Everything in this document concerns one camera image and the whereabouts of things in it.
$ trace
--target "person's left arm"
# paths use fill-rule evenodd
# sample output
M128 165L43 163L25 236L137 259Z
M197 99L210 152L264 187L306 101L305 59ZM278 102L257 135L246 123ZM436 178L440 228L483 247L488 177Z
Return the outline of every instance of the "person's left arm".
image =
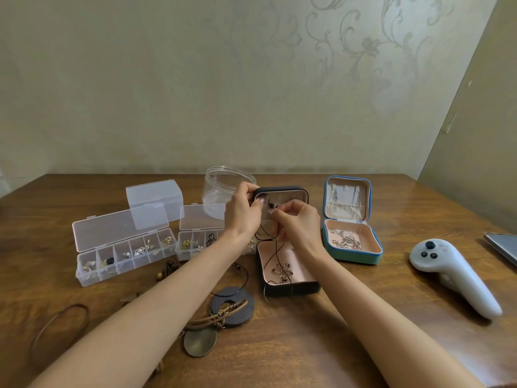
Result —
M226 204L225 231L217 242L102 322L31 386L143 386L259 227L263 203L249 203L256 188L239 185Z

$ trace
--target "white controller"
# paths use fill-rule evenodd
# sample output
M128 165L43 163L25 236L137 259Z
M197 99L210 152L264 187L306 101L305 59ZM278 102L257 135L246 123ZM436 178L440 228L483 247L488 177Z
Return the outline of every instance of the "white controller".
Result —
M483 317L494 320L502 310L490 290L449 242L437 238L417 244L410 254L413 267L423 272L437 272L441 283L461 293Z

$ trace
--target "gray electronic device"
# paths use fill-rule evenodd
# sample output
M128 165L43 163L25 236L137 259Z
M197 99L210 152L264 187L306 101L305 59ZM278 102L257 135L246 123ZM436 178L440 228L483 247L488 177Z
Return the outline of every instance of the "gray electronic device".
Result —
M485 233L483 238L517 266L517 235Z

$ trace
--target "wooden table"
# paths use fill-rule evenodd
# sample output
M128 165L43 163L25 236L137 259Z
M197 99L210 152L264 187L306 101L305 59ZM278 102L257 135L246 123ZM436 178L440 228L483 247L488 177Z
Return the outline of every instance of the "wooden table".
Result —
M261 186L300 185L321 208L326 175L260 175ZM31 339L55 312L72 303L91 309L90 329L120 308L120 298L153 286L165 261L82 288L74 277L72 222L128 208L125 187L173 178L184 203L201 202L202 175L46 175L0 200L0 386L25 386L35 376ZM501 231L404 175L367 175L373 184L370 224L385 253L378 266L342 263L383 299L435 338L488 386L517 386L517 281L513 266L480 240ZM178 223L171 228L177 234ZM500 302L504 317L488 324L460 296L408 263L426 238L451 241ZM323 291L305 297L262 295L253 256L253 319L219 333L210 355L192 359L176 342L151 387L378 387L382 376ZM217 289L242 283L229 269ZM206 311L201 306L198 314ZM55 359L81 323L72 312L42 337L37 358ZM113 362L124 362L123 359Z

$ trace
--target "black jewelry box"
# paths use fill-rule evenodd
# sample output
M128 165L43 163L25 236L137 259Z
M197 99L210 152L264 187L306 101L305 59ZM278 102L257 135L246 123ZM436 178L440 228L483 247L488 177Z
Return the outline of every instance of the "black jewelry box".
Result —
M309 202L309 194L298 186L258 188L253 200L264 197L256 260L259 278L266 296L306 295L317 293L321 286L307 271L290 242L275 239L278 223L268 210L293 199Z

